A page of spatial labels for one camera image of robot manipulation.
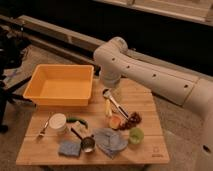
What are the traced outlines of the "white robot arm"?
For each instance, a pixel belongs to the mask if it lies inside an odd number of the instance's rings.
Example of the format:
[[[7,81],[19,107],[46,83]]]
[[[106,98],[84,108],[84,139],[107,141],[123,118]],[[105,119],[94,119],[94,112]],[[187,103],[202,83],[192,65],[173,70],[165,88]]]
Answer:
[[[138,61],[129,57],[127,50],[125,40],[114,37],[94,51],[102,83],[114,88],[125,76],[200,114],[204,117],[204,129],[197,161],[213,165],[213,81]]]

